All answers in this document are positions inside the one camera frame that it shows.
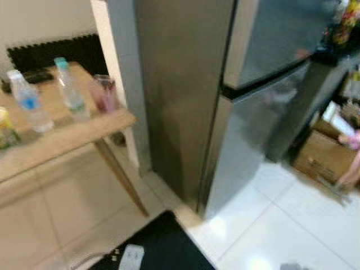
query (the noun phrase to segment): wooden table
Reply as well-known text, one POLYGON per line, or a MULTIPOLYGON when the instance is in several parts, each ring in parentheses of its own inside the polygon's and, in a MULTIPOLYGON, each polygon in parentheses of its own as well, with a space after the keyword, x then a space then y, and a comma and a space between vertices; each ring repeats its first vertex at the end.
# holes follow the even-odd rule
POLYGON ((87 143, 93 143, 141 213, 148 216, 131 181, 104 140, 104 137, 130 127, 135 123, 135 117, 124 108, 111 114, 100 114, 88 92, 92 77, 75 62, 69 66, 91 112, 92 117, 88 121, 72 120, 57 88, 55 67, 49 68, 54 80, 37 85, 42 105, 55 122, 54 130, 43 134, 32 131, 26 112, 19 108, 12 95, 0 91, 0 107, 8 110, 13 126, 22 139, 19 145, 0 150, 0 183, 87 143))

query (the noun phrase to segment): white wall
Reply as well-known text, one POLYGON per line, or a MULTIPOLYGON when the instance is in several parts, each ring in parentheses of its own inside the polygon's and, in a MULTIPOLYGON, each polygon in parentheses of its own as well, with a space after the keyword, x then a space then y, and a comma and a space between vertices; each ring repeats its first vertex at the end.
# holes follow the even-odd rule
POLYGON ((1 0, 0 77, 12 68, 6 46, 95 31, 90 0, 1 0))

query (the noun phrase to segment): bottle cap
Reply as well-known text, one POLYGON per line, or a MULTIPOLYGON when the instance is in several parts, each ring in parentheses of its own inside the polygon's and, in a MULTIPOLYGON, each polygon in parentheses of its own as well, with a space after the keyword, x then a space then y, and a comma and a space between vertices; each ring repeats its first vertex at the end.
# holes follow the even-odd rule
POLYGON ((67 69, 69 66, 64 57, 57 57, 54 59, 54 62, 59 69, 67 69))
POLYGON ((9 70, 7 72, 7 76, 9 79, 14 80, 14 79, 20 79, 23 77, 23 75, 20 73, 20 71, 18 71, 17 69, 13 69, 13 70, 9 70))

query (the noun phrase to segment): pink toy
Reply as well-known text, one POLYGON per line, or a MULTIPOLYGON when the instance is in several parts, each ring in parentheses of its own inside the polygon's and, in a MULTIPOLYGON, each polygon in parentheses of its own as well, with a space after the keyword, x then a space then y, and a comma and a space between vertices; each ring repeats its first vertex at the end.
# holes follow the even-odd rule
POLYGON ((349 145, 351 149, 358 150, 349 170, 337 181, 336 186, 352 189, 360 180, 360 130, 354 136, 339 136, 339 142, 349 145))

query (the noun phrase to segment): blue bottle label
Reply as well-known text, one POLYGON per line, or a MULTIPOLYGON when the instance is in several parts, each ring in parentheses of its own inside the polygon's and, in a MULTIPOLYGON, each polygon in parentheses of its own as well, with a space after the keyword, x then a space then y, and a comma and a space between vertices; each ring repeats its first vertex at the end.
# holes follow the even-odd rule
POLYGON ((25 97, 21 100, 20 105, 27 110, 37 109, 40 107, 38 97, 25 97))

